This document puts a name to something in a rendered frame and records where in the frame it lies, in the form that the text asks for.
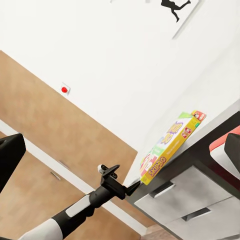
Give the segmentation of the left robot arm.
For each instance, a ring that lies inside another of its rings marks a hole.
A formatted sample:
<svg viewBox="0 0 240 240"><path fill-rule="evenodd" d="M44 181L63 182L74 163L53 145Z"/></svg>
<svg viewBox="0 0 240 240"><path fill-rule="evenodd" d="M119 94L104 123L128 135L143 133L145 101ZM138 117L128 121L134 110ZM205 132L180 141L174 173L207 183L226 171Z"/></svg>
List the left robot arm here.
<svg viewBox="0 0 240 240"><path fill-rule="evenodd" d="M28 231L19 240L64 240L82 225L87 217L92 217L94 215L95 208L100 208L115 196L119 197L121 200L126 198L126 194L131 196L140 186L141 181L138 181L128 188L118 184L115 181L118 175L114 172L119 167L120 164L110 168L107 168L104 164L98 165L98 172L102 174L100 187L89 194L85 194L85 196L76 203L38 225L31 231ZM0 240L12 239L0 237Z"/></svg>

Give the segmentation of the board game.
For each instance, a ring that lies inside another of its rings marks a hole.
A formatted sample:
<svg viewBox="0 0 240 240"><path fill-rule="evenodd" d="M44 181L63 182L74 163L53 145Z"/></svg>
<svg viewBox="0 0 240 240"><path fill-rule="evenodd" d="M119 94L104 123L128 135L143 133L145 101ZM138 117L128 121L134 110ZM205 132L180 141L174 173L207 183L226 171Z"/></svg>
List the board game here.
<svg viewBox="0 0 240 240"><path fill-rule="evenodd" d="M183 111L140 162L140 181L148 185L205 117L196 109L191 114Z"/></svg>

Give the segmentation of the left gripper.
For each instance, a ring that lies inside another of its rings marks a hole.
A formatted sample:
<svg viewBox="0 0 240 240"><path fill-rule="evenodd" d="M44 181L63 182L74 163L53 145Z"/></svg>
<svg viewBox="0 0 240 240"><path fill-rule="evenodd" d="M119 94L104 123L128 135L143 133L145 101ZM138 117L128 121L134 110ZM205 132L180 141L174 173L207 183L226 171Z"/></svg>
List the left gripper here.
<svg viewBox="0 0 240 240"><path fill-rule="evenodd" d="M124 185L118 184L111 175L120 167L120 164L117 164L109 169L105 170L102 174L100 187L95 190L96 198L101 203L107 203L113 197L117 196L121 200L126 198L126 194L131 196L133 192L140 186L141 181L126 187Z"/></svg>

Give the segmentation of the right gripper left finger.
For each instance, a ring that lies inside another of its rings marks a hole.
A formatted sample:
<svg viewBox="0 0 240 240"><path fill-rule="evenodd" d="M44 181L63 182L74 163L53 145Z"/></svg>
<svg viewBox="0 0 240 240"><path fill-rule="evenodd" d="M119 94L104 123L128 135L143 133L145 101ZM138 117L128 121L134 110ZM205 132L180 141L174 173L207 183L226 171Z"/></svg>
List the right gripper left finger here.
<svg viewBox="0 0 240 240"><path fill-rule="evenodd" d="M0 138L0 193L26 153L22 133Z"/></svg>

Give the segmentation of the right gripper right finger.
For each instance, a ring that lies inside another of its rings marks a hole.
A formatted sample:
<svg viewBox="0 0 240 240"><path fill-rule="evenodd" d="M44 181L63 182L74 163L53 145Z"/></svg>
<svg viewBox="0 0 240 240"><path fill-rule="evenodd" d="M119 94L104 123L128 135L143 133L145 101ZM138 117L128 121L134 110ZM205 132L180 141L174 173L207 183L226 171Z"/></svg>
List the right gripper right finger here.
<svg viewBox="0 0 240 240"><path fill-rule="evenodd" d="M228 133L224 145L224 151L228 155L240 173L240 135L236 133Z"/></svg>

